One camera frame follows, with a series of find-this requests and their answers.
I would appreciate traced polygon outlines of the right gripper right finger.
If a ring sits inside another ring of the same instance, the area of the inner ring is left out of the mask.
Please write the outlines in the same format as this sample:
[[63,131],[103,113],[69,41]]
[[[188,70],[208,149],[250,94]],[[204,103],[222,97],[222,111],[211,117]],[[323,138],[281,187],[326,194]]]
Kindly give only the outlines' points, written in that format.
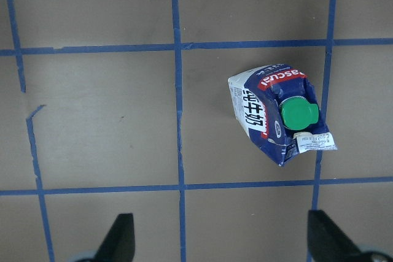
[[314,261],[355,261],[361,256],[358,246],[323,211],[309,210],[307,246]]

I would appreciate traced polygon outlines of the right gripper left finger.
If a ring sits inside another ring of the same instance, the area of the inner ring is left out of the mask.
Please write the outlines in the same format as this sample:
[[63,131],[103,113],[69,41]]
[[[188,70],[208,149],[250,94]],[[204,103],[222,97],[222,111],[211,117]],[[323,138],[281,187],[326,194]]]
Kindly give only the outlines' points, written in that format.
[[93,261],[133,261],[135,255],[134,218],[132,213],[118,214]]

